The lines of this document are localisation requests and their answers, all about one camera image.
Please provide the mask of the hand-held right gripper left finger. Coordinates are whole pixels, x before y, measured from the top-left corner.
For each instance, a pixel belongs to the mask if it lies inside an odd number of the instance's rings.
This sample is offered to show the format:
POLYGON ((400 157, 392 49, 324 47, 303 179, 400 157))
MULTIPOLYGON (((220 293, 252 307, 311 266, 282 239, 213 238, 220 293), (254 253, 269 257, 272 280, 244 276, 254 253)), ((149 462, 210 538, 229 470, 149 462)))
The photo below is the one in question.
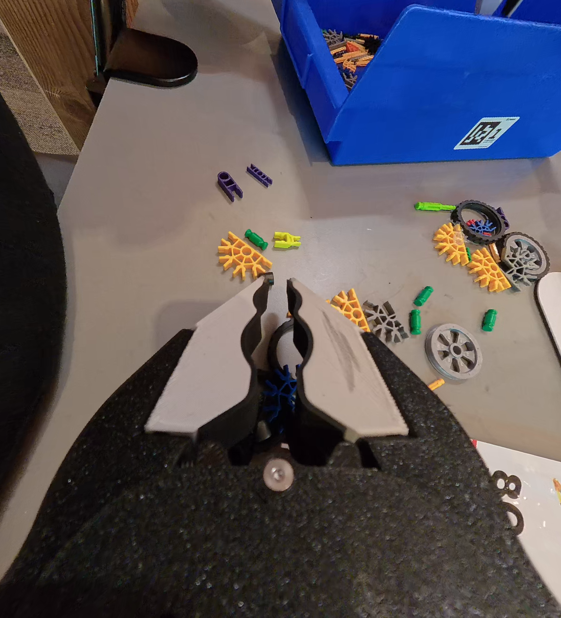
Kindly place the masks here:
POLYGON ((145 423, 165 433, 231 449, 255 429, 259 406, 253 353, 262 340, 271 276, 259 276, 196 323, 145 423))

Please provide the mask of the small black rubber tire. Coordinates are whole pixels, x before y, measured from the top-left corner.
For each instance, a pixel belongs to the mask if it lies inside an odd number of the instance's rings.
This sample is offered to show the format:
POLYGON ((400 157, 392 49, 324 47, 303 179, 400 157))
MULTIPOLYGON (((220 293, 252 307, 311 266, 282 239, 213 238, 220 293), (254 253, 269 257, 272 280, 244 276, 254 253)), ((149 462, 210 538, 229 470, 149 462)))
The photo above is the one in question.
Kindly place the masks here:
POLYGON ((506 233, 503 223, 493 208, 486 203, 477 200, 466 200, 458 204, 451 212, 451 221, 458 223, 466 239, 475 245, 485 246, 500 240, 506 233), (469 220, 489 220, 497 227, 497 232, 493 236, 480 236, 468 228, 469 220))

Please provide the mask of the grey snowflake connector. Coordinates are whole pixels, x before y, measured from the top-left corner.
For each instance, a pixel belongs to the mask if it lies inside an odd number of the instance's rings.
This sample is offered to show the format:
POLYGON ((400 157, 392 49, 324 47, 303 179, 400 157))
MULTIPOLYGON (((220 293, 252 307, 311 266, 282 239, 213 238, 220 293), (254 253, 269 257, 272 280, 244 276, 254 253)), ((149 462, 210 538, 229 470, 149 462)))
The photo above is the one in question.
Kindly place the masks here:
POLYGON ((534 245, 523 239, 513 239, 505 244, 501 263, 512 289, 520 292, 539 279, 542 258, 534 245))

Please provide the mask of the grey spoked wheel hub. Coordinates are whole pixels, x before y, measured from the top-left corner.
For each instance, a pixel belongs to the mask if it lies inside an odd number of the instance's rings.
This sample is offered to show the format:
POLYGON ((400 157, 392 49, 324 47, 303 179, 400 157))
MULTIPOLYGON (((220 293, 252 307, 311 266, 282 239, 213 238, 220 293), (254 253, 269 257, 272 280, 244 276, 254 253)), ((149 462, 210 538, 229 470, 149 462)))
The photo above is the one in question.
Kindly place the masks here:
POLYGON ((482 368, 483 355, 477 339, 460 325, 433 326, 426 334, 424 347, 431 366, 446 379, 466 381, 482 368))

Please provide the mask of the grey wheel with tire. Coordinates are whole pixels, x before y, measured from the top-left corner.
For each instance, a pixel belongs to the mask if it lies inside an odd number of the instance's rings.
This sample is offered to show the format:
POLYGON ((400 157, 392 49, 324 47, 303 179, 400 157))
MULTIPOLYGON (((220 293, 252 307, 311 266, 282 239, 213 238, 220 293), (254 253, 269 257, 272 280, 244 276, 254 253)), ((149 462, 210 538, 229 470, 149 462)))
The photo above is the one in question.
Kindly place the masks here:
POLYGON ((518 233, 518 232, 513 232, 513 233, 509 233, 509 234, 504 235, 500 240, 498 240, 497 243, 496 243, 496 246, 497 246, 497 248, 499 250, 500 260, 501 260, 502 250, 505 248, 505 244, 507 242, 512 241, 513 239, 523 239, 525 242, 528 242, 528 243, 534 245, 535 248, 540 252, 541 258, 542 258, 542 267, 541 267, 541 270, 540 270, 539 279, 544 277, 548 273, 548 271, 550 269, 550 261, 549 261, 547 252, 545 251, 544 247, 538 241, 536 241, 531 236, 528 236, 526 234, 518 233))

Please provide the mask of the blue plastic parts bin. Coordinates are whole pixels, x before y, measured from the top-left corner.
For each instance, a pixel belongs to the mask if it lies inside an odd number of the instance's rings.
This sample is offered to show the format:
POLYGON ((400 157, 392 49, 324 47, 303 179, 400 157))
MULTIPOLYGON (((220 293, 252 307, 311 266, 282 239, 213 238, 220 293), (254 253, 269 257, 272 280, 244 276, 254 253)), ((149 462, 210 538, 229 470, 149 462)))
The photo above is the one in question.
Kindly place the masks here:
POLYGON ((509 17, 476 1, 272 1, 337 166, 547 158, 561 151, 561 1, 509 17), (323 29, 382 39, 348 91, 323 29))

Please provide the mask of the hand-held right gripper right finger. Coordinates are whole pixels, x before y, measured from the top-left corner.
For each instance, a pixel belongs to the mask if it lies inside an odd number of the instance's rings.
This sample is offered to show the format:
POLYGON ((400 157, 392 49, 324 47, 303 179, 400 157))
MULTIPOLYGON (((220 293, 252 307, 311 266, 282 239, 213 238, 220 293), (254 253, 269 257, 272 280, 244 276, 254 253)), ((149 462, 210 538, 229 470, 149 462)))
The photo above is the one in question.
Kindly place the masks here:
POLYGON ((364 333, 295 278, 286 283, 293 319, 295 416, 288 422, 292 455, 305 465, 327 465, 340 444, 405 438, 409 427, 370 353, 364 333))

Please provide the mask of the pile of toy building pieces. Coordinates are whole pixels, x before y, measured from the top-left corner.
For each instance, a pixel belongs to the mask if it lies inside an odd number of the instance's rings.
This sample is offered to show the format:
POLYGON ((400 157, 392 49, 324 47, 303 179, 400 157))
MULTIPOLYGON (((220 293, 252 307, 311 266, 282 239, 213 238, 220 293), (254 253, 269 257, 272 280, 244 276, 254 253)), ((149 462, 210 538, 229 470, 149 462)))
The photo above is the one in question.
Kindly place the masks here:
POLYGON ((382 39, 366 33, 344 33, 323 29, 323 39, 348 91, 351 91, 365 68, 374 59, 382 39))

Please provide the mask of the dark grey fan connector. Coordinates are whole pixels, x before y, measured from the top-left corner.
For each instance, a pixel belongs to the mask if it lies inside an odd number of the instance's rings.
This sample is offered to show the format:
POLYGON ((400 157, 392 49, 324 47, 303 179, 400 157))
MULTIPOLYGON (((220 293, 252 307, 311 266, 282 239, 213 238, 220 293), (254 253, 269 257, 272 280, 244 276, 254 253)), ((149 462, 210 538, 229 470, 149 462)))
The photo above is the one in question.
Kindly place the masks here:
POLYGON ((409 338, 389 301, 375 304, 366 300, 362 309, 370 331, 385 344, 397 344, 409 338))

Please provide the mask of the wooden partition panel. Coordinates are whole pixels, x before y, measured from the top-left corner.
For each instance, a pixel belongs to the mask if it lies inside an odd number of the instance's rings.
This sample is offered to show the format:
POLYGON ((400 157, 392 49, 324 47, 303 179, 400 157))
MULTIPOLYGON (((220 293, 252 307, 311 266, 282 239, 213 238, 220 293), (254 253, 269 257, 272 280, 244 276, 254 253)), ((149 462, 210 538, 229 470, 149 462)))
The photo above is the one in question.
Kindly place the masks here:
POLYGON ((80 151, 96 113, 91 1, 0 1, 0 25, 80 151))

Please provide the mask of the black desk clamp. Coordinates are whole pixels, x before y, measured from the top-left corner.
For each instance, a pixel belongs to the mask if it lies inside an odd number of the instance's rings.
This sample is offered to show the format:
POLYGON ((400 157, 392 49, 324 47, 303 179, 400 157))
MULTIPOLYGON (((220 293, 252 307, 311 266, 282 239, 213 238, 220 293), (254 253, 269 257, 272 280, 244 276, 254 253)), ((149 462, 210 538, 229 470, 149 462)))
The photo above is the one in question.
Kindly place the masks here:
POLYGON ((115 78, 171 89, 194 80, 198 59, 187 45, 173 38, 123 29, 117 36, 102 72, 115 78))

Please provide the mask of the printed toy set bag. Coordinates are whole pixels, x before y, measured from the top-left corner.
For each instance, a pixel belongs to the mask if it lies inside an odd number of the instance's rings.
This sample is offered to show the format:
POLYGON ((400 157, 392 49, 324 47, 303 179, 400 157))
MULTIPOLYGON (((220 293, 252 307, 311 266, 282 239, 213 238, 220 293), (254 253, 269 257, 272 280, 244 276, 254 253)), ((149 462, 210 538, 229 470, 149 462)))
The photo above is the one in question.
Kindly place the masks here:
POLYGON ((561 462, 477 440, 513 530, 561 604, 561 462))

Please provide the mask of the blue snowflake connector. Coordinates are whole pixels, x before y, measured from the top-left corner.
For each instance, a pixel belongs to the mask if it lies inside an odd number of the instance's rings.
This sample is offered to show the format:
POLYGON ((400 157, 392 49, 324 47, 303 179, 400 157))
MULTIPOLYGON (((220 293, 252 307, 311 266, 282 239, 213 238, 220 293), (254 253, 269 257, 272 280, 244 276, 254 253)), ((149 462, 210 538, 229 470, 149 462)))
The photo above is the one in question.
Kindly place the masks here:
POLYGON ((263 390, 263 419, 278 431, 295 415, 297 379, 288 365, 274 369, 263 390))

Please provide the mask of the yellow fan connector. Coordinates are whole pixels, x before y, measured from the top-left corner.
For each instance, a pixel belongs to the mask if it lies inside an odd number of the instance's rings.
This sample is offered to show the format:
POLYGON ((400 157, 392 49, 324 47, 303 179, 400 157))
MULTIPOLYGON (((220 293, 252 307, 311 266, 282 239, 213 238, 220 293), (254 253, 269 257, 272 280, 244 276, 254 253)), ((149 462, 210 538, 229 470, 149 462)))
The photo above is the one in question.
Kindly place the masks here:
POLYGON ((511 289, 507 276, 486 247, 477 249, 471 254, 467 268, 469 274, 474 277, 473 281, 490 293, 511 289))
POLYGON ((354 288, 351 288, 348 292, 341 290, 333 298, 327 299, 326 302, 363 332, 370 332, 367 318, 354 288))
POLYGON ((231 231, 228 232, 227 239, 221 239, 217 253, 223 269, 225 271, 232 269, 231 276, 240 275, 242 280, 246 279, 247 273, 256 280, 260 275, 271 271, 273 267, 273 262, 231 231))
POLYGON ((466 267, 470 262, 464 234, 458 223, 448 222, 438 228, 434 234, 434 248, 438 255, 445 256, 447 263, 466 267))

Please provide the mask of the large black rubber tire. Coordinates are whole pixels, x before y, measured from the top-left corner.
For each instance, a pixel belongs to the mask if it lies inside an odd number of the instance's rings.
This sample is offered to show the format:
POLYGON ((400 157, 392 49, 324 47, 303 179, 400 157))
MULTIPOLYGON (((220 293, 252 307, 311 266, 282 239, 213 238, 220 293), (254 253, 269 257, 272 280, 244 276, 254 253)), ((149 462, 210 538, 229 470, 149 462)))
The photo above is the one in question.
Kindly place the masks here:
MULTIPOLYGON (((295 319, 291 317, 278 326, 271 335, 266 351, 266 358, 270 371, 277 370, 280 372, 284 370, 285 366, 281 365, 278 360, 278 344, 283 336, 293 333, 294 325, 295 319)), ((304 355, 308 352, 309 348, 309 336, 307 335, 306 328, 300 322, 298 322, 296 341, 297 344, 295 344, 295 347, 297 352, 300 354, 301 358, 304 359, 304 355)))

